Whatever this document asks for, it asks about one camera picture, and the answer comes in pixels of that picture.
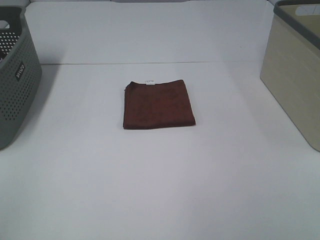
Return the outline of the grey perforated plastic basket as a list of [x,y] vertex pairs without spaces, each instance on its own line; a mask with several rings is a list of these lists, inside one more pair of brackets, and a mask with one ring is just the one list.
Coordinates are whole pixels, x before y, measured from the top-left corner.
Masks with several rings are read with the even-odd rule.
[[25,17],[18,5],[1,6],[0,147],[11,144],[23,124],[42,78],[42,67]]

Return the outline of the beige plastic basket grey rim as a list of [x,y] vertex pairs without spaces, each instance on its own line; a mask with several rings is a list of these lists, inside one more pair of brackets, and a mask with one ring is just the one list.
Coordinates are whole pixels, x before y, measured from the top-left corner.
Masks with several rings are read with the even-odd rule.
[[260,79],[307,143],[320,149],[320,14],[318,0],[280,0],[273,18]]

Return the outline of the brown towel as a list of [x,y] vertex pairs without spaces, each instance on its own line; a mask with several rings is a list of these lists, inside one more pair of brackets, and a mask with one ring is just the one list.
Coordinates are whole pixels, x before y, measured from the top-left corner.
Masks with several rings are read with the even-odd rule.
[[195,124],[188,91],[182,79],[154,85],[132,81],[126,86],[124,129],[150,130]]

